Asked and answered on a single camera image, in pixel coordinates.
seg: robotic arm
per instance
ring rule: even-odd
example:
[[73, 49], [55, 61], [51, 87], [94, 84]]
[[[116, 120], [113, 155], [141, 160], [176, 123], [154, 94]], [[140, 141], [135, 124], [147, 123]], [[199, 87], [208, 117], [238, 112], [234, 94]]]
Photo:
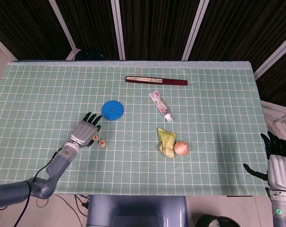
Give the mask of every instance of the robotic arm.
[[244, 164], [247, 172], [268, 181], [267, 190], [271, 200], [274, 227], [286, 227], [286, 140], [279, 139], [268, 131], [269, 138], [261, 134], [265, 142], [268, 172], [255, 172]]
[[55, 153], [46, 171], [48, 179], [32, 177], [26, 181], [0, 185], [0, 208], [8, 205], [23, 202], [29, 195], [40, 198], [49, 198], [57, 185], [58, 180], [79, 153], [80, 148], [92, 145], [93, 135], [100, 130], [101, 126], [96, 124], [101, 119], [101, 115], [96, 117], [91, 112], [87, 113], [71, 133], [61, 151]]

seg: toothpaste tube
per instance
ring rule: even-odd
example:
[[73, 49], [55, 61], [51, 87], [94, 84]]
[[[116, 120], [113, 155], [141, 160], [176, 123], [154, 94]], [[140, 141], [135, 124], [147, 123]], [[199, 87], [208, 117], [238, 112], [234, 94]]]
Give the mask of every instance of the toothpaste tube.
[[160, 96], [158, 91], [152, 92], [149, 94], [149, 96], [152, 98], [153, 102], [156, 104], [158, 110], [162, 114], [162, 116], [167, 120], [167, 122], [172, 121], [171, 114], [163, 101], [162, 97]]

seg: black curtain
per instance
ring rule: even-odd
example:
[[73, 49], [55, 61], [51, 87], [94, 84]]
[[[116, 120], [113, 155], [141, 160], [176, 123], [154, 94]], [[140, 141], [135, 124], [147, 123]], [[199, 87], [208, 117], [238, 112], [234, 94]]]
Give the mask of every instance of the black curtain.
[[76, 47], [119, 60], [110, 0], [57, 0]]
[[181, 60], [199, 0], [120, 0], [127, 60]]
[[286, 0], [210, 0], [189, 60], [250, 61], [254, 70], [286, 40]]
[[258, 80], [261, 100], [286, 106], [286, 53]]
[[72, 50], [48, 0], [0, 0], [0, 41], [18, 60], [65, 60]]

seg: black cable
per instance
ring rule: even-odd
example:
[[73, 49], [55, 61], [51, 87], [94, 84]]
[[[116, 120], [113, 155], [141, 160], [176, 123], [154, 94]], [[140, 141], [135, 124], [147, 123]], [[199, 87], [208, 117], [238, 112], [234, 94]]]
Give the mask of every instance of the black cable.
[[39, 206], [38, 201], [39, 201], [39, 198], [37, 198], [37, 200], [36, 200], [36, 205], [37, 205], [37, 207], [38, 207], [38, 208], [44, 208], [44, 207], [46, 207], [46, 206], [47, 206], [47, 204], [48, 204], [48, 202], [49, 202], [49, 198], [47, 198], [47, 200], [46, 200], [46, 204], [45, 204], [45, 205], [43, 205], [43, 206]]
[[88, 198], [89, 198], [89, 195], [79, 195], [79, 196], [81, 196], [81, 197], [83, 197], [83, 198], [85, 198], [85, 199], [88, 199]]
[[2, 209], [0, 208], [0, 210], [5, 210], [7, 207], [8, 207], [8, 206], [6, 206], [6, 207], [4, 207], [4, 208], [2, 208]]
[[79, 217], [78, 213], [76, 212], [76, 210], [64, 198], [62, 198], [60, 195], [55, 195], [55, 196], [58, 196], [61, 200], [63, 200], [67, 204], [67, 206], [69, 206], [75, 212], [75, 214], [77, 215], [77, 218], [78, 218], [81, 226], [83, 227], [82, 222], [80, 220], [80, 217]]
[[[50, 161], [49, 161], [44, 167], [42, 167], [41, 169], [39, 169], [39, 171], [36, 173], [36, 175], [35, 175], [35, 177], [34, 177], [34, 179], [33, 179], [33, 182], [35, 182], [35, 180], [36, 180], [38, 174], [39, 174], [43, 169], [45, 169], [45, 168], [52, 162], [52, 160], [54, 159], [54, 157], [62, 150], [63, 146], [60, 147], [60, 148], [54, 153], [53, 157], [50, 159]], [[28, 206], [28, 203], [29, 203], [29, 198], [30, 198], [30, 194], [31, 194], [31, 185], [30, 185], [30, 183], [28, 183], [28, 182], [26, 182], [26, 181], [24, 181], [24, 182], [28, 184], [29, 194], [28, 194], [28, 197], [27, 197], [27, 201], [26, 201], [25, 207], [23, 208], [22, 213], [20, 214], [20, 216], [19, 216], [18, 220], [16, 221], [14, 227], [16, 227], [16, 226], [18, 225], [18, 223], [19, 223], [19, 221], [21, 220], [23, 214], [25, 213], [25, 210], [26, 210], [26, 208], [27, 208], [27, 206]]]
[[43, 169], [45, 169], [46, 167], [48, 167], [48, 165], [52, 162], [52, 160], [54, 159], [54, 157], [62, 150], [62, 148], [63, 148], [63, 146], [60, 147], [60, 148], [54, 153], [54, 155], [52, 156], [52, 158], [50, 159], [50, 161], [49, 161], [44, 167], [42, 167], [41, 169], [39, 169], [39, 171], [36, 173], [36, 175], [35, 175], [35, 177], [34, 177], [34, 179], [33, 179], [33, 182], [35, 182], [35, 180], [36, 180], [38, 174], [39, 174]]
[[81, 204], [83, 203], [82, 200], [80, 200], [80, 198], [79, 198], [78, 196], [76, 196], [76, 195], [73, 195], [73, 196], [75, 197], [76, 205], [77, 205], [77, 208], [78, 208], [79, 212], [81, 213], [81, 215], [87, 217], [87, 215], [85, 215], [85, 214], [83, 214], [83, 213], [81, 212], [81, 210], [80, 210], [80, 208], [79, 208], [79, 206], [78, 206], [78, 201], [77, 201], [77, 199], [81, 202]]
[[29, 203], [29, 198], [30, 198], [30, 193], [31, 193], [31, 186], [30, 186], [30, 184], [29, 184], [28, 182], [26, 182], [26, 181], [24, 181], [24, 182], [27, 183], [27, 185], [28, 185], [29, 193], [28, 193], [28, 197], [27, 197], [27, 200], [26, 200], [25, 207], [23, 208], [22, 213], [20, 214], [20, 216], [19, 216], [18, 220], [16, 221], [14, 227], [16, 227], [16, 226], [18, 225], [18, 223], [19, 223], [19, 221], [21, 220], [23, 214], [25, 213], [26, 208], [27, 208], [28, 203]]

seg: table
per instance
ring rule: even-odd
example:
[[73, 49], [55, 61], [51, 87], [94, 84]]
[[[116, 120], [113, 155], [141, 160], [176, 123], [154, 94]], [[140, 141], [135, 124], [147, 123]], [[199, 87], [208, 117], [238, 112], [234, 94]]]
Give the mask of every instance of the table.
[[[126, 76], [186, 79], [188, 86], [126, 83]], [[148, 94], [172, 112], [165, 122]], [[55, 193], [123, 195], [264, 195], [260, 133], [266, 124], [249, 62], [12, 62], [0, 82], [0, 184], [43, 167], [86, 112], [118, 100], [124, 115], [101, 121], [97, 143], [82, 148]], [[190, 145], [186, 156], [159, 151], [158, 128]]]

